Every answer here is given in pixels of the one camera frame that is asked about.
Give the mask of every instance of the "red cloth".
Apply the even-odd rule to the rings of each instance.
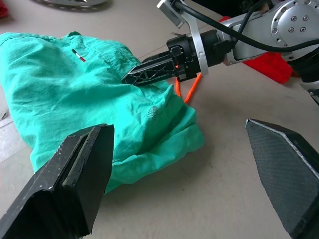
[[[221,21],[228,20],[230,17],[223,17]],[[267,52],[255,59],[245,61],[244,64],[268,76],[278,83],[285,83],[293,74],[293,70],[280,53]]]
[[[8,16],[8,8],[6,8],[2,0],[0,0],[0,17],[5,16]]]

